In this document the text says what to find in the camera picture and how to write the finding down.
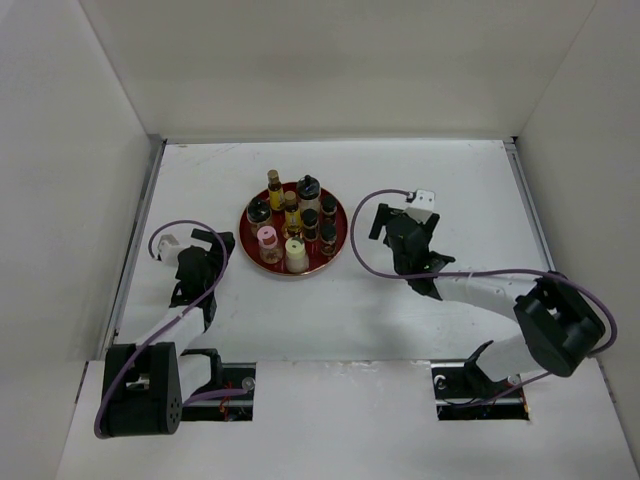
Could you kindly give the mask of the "black cap spice bottle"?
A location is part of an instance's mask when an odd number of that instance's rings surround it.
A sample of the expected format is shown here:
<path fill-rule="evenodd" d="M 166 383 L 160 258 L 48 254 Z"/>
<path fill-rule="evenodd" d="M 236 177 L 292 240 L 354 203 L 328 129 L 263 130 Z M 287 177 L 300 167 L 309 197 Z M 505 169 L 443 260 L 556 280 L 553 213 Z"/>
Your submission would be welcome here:
<path fill-rule="evenodd" d="M 310 208 L 301 214 L 302 232 L 306 242 L 315 242 L 318 239 L 319 219 L 318 213 Z"/>
<path fill-rule="evenodd" d="M 324 223 L 320 228 L 320 251 L 325 257 L 333 257 L 337 250 L 337 230 L 332 223 Z"/>
<path fill-rule="evenodd" d="M 337 200 L 332 195 L 325 195 L 321 200 L 321 217 L 324 224 L 336 223 Z"/>

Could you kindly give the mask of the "black grinder spice jar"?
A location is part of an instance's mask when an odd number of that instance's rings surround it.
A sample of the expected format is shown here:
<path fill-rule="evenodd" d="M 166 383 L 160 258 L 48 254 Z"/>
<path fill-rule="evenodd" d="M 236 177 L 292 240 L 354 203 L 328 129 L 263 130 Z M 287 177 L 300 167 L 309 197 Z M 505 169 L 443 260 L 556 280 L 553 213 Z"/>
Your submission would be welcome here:
<path fill-rule="evenodd" d="M 316 213 L 321 209 L 321 185 L 320 182 L 311 175 L 305 175 L 296 183 L 296 195 L 301 212 L 313 210 Z"/>
<path fill-rule="evenodd" d="M 272 210 L 267 201 L 254 197 L 246 208 L 246 219 L 249 222 L 250 232 L 256 237 L 258 231 L 265 226 L 273 225 Z"/>

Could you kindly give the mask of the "pink cap spice jar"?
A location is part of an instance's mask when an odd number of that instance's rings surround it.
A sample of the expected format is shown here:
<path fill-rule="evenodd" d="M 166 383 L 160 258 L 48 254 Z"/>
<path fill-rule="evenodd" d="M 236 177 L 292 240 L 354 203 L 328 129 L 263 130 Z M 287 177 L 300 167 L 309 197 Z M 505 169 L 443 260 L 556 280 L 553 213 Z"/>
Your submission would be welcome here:
<path fill-rule="evenodd" d="M 263 226 L 256 232 L 259 256 L 262 262 L 274 265 L 282 260 L 282 247 L 273 226 Z"/>

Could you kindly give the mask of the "yellow label sauce bottle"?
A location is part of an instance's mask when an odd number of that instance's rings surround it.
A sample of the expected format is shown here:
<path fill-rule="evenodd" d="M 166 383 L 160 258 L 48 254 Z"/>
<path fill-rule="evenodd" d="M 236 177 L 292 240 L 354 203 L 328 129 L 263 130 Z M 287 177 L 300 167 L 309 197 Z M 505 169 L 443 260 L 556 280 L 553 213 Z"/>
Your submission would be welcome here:
<path fill-rule="evenodd" d="M 273 211 L 282 211 L 285 208 L 285 196 L 278 171 L 269 170 L 267 179 L 270 207 Z"/>
<path fill-rule="evenodd" d="M 297 195 L 294 191 L 287 191 L 284 194 L 285 220 L 282 227 L 283 235 L 286 239 L 299 236 L 302 232 L 302 220 L 299 209 Z"/>

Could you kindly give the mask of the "yellow cap spice jar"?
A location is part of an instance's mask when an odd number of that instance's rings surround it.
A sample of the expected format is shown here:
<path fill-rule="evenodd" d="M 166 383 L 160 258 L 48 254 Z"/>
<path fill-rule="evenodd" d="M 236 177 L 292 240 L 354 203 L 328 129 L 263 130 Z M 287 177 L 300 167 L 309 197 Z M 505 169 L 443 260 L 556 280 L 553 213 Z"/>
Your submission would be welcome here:
<path fill-rule="evenodd" d="M 292 274 L 301 274 L 309 268 L 309 258 L 304 241 L 300 237 L 292 237 L 285 242 L 285 265 Z"/>

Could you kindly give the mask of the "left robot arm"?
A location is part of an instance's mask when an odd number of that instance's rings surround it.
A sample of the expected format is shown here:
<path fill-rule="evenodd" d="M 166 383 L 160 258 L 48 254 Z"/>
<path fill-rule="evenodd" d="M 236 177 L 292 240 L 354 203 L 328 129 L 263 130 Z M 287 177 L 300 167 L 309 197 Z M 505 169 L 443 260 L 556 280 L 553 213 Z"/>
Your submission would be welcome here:
<path fill-rule="evenodd" d="M 99 439 L 170 435 L 182 410 L 197 394 L 214 398 L 224 373 L 214 349 L 193 343 L 211 327 L 215 289 L 226 272 L 235 239 L 191 221 L 193 244 L 184 245 L 161 226 L 151 236 L 151 257 L 175 271 L 165 316 L 128 344 L 112 345 L 105 356 L 101 403 L 94 420 Z"/>

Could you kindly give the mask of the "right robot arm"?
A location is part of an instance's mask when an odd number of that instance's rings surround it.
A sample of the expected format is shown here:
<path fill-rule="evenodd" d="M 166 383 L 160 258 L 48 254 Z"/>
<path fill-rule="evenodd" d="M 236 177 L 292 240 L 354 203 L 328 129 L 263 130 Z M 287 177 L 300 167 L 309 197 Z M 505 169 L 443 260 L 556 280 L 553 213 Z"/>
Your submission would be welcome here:
<path fill-rule="evenodd" d="M 604 323 L 580 293 L 552 272 L 527 280 L 451 270 L 455 259 L 429 248 L 438 221 L 432 214 L 418 222 L 405 211 L 380 204 L 369 238 L 385 234 L 395 273 L 416 293 L 480 308 L 518 325 L 518 334 L 489 340 L 470 355 L 463 373 L 466 388 L 483 396 L 516 374 L 544 370 L 571 376 L 605 333 Z"/>

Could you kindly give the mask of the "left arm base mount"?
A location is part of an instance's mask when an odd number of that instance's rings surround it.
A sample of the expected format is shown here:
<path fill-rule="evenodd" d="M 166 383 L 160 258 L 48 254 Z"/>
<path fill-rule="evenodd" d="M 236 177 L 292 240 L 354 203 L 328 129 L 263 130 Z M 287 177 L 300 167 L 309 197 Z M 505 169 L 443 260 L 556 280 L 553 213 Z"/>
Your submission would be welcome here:
<path fill-rule="evenodd" d="M 216 349 L 188 349 L 178 358 L 178 365 L 183 401 L 213 391 L 245 390 L 243 395 L 207 398 L 183 406 L 183 421 L 253 420 L 255 363 L 224 363 Z"/>

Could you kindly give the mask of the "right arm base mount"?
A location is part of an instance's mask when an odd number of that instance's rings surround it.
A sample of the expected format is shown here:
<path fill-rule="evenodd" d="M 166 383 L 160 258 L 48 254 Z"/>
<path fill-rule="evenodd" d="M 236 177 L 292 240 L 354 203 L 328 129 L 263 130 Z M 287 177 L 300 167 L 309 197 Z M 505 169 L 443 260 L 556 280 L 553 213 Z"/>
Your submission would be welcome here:
<path fill-rule="evenodd" d="M 467 359 L 431 364 L 435 410 L 440 421 L 529 420 L 522 389 L 500 398 L 513 384 L 492 381 L 477 365 L 492 344 L 486 342 Z"/>

